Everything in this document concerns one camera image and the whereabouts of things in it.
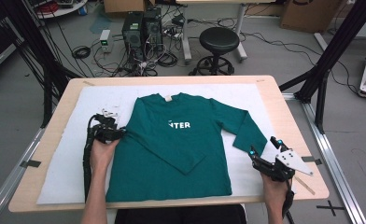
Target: black tape cross mark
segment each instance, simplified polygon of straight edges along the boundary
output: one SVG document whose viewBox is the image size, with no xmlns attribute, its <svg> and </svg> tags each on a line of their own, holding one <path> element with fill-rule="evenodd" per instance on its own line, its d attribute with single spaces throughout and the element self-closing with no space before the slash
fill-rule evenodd
<svg viewBox="0 0 366 224">
<path fill-rule="evenodd" d="M 314 157 L 302 157 L 303 161 L 305 162 L 310 162 L 310 161 L 314 161 L 316 165 L 321 165 L 322 164 L 322 160 L 321 159 L 317 159 L 315 160 Z"/>
<path fill-rule="evenodd" d="M 40 166 L 40 163 L 41 161 L 32 161 L 32 160 L 29 160 L 29 161 L 23 161 L 21 162 L 20 166 L 23 167 L 23 168 L 27 168 L 28 166 L 32 166 L 32 167 L 39 167 Z"/>
<path fill-rule="evenodd" d="M 336 216 L 334 210 L 345 210 L 343 207 L 334 207 L 334 206 L 332 206 L 330 200 L 328 200 L 328 204 L 329 204 L 329 206 L 317 205 L 317 208 L 320 208 L 320 209 L 330 209 L 331 212 L 332 212 L 332 215 L 334 217 Z"/>
</svg>

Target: person's left hand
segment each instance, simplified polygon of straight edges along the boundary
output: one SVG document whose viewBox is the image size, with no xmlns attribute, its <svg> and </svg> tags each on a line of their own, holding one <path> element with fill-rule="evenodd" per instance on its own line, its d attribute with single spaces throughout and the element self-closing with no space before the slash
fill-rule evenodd
<svg viewBox="0 0 366 224">
<path fill-rule="evenodd" d="M 93 140 L 91 150 L 91 168 L 93 171 L 105 170 L 114 154 L 114 149 L 120 140 L 115 140 L 109 144 L 101 143 L 98 140 Z"/>
</svg>

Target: computer tower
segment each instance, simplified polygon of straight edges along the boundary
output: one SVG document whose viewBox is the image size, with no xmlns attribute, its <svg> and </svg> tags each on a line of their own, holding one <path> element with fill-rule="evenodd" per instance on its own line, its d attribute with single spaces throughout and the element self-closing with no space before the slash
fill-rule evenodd
<svg viewBox="0 0 366 224">
<path fill-rule="evenodd" d="M 127 50 L 129 63 L 141 63 L 146 60 L 143 52 L 145 41 L 142 22 L 143 12 L 131 11 L 128 12 L 124 25 L 122 26 L 122 37 Z"/>
<path fill-rule="evenodd" d="M 159 7 L 149 8 L 144 15 L 144 28 L 147 50 L 163 51 L 162 45 L 162 15 Z"/>
</svg>

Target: shirt neck tag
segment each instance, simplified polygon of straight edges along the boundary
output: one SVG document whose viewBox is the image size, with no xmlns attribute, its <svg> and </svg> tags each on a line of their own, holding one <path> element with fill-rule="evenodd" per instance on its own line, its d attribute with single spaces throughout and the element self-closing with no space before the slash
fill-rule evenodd
<svg viewBox="0 0 366 224">
<path fill-rule="evenodd" d="M 170 101 L 172 101 L 172 97 L 171 97 L 171 95 L 167 95 L 167 96 L 165 96 L 165 101 L 166 102 L 170 102 Z"/>
</svg>

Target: black pants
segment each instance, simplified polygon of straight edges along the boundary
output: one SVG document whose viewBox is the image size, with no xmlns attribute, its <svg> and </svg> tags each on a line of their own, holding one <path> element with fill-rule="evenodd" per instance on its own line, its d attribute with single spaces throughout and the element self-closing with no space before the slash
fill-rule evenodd
<svg viewBox="0 0 366 224">
<path fill-rule="evenodd" d="M 246 224 L 241 204 L 119 209 L 115 224 Z"/>
</svg>

